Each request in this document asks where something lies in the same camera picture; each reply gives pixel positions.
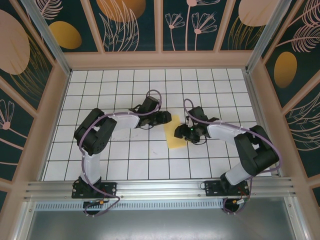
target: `white tiled floor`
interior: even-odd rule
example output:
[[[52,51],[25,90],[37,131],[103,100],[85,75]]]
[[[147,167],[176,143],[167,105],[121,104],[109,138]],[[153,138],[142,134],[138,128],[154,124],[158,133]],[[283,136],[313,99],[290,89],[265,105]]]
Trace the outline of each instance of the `white tiled floor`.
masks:
[[[149,89],[162,93],[162,109],[179,115],[182,123],[183,99],[189,98],[209,118],[247,128],[256,124],[241,69],[74,71],[42,179],[77,179],[81,154],[73,134],[79,124],[96,107],[108,113],[135,107]],[[103,180],[218,178],[239,162],[235,146],[217,139],[168,149],[160,125],[114,132],[101,154],[100,171]]]

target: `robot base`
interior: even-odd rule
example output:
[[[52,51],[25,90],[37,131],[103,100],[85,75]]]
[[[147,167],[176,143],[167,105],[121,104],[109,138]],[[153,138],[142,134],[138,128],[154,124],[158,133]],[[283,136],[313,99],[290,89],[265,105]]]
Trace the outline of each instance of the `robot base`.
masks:
[[[72,184],[73,199],[102,199],[104,195],[91,188],[81,177]],[[106,192],[107,194],[116,195],[117,183],[116,182],[101,182],[101,178],[93,184],[97,189]]]
[[[220,180],[205,181],[204,190],[207,197],[227,197],[227,196],[241,196],[241,191],[246,195],[249,195],[248,183],[242,181],[234,187],[230,188],[228,191],[225,191]]]

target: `flower illustration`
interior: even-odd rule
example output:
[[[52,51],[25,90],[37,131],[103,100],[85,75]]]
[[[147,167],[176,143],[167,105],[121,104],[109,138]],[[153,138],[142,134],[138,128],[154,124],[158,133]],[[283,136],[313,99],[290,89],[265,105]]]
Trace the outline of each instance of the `flower illustration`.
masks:
[[[26,139],[27,137],[25,135],[11,128],[11,121],[14,115],[14,111],[15,111],[15,104],[13,102],[9,101],[8,104],[6,105],[6,102],[3,99],[0,100],[0,130],[5,130],[5,131],[10,130],[11,132]],[[20,150],[24,149],[23,147],[18,146],[2,138],[0,138],[0,142],[8,144],[16,149],[20,149]]]
[[[212,5],[212,4],[217,4],[219,2],[220,2],[220,0],[209,0],[209,1],[204,1],[204,0],[186,0],[186,3],[189,5],[189,7],[195,7],[197,5]]]
[[[214,18],[215,13],[204,13],[199,18],[199,13],[192,14],[192,25],[195,33],[194,50],[197,50],[197,38],[199,34],[211,33],[217,30],[217,25],[214,25],[216,20]]]
[[[189,28],[189,16],[191,7],[205,6],[219,3],[220,0],[186,0],[188,4],[188,12],[186,15],[186,27],[185,27],[185,50],[188,51],[188,28]]]
[[[176,49],[175,49],[175,44],[174,44],[174,38],[172,36],[172,29],[177,29],[177,28],[183,27],[185,25],[185,22],[183,21],[181,13],[179,13],[179,14],[174,13],[174,14],[172,14],[172,17],[171,17],[171,14],[168,13],[165,15],[165,20],[170,28],[172,47],[173,47],[173,50],[175,51]]]

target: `yellow sponge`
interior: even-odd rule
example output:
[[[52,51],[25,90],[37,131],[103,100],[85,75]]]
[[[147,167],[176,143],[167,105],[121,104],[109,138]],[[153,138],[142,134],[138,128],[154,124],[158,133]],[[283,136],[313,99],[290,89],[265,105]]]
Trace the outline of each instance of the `yellow sponge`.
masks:
[[[187,146],[186,140],[175,137],[175,130],[181,124],[179,115],[173,115],[171,118],[172,121],[164,125],[165,138],[168,148],[176,149]]]

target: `black mounting plate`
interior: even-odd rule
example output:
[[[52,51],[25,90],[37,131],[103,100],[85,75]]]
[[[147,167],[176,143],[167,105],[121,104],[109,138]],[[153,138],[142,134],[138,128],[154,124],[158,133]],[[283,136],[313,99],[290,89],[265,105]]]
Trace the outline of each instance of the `black mounting plate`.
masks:
[[[241,196],[240,188],[246,195],[249,195],[248,183],[242,181],[235,186],[234,189],[231,189],[229,192],[225,192],[220,184],[220,180],[204,181],[200,186],[204,188],[205,195],[207,197],[225,197],[225,196]]]
[[[117,193],[117,183],[116,182],[101,182],[99,183],[99,190],[106,192],[107,194],[116,195]],[[104,195],[96,192],[92,188],[90,191],[83,188],[83,184],[75,182],[73,184],[73,190],[71,197],[73,199],[102,199]]]

